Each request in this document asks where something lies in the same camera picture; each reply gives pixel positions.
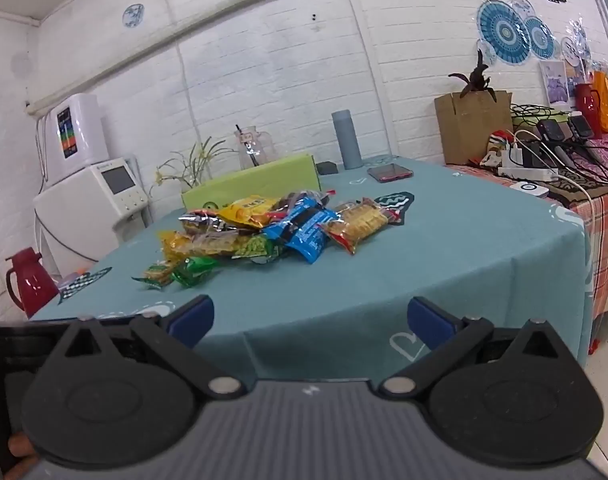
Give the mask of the person's left hand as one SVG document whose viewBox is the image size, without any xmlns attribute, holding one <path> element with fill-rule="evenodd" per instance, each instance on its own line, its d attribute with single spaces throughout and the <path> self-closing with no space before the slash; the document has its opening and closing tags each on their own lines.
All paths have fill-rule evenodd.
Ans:
<svg viewBox="0 0 608 480">
<path fill-rule="evenodd" d="M 30 458 L 36 455 L 34 446 L 24 432 L 13 434 L 8 440 L 10 453 L 17 458 Z"/>
</svg>

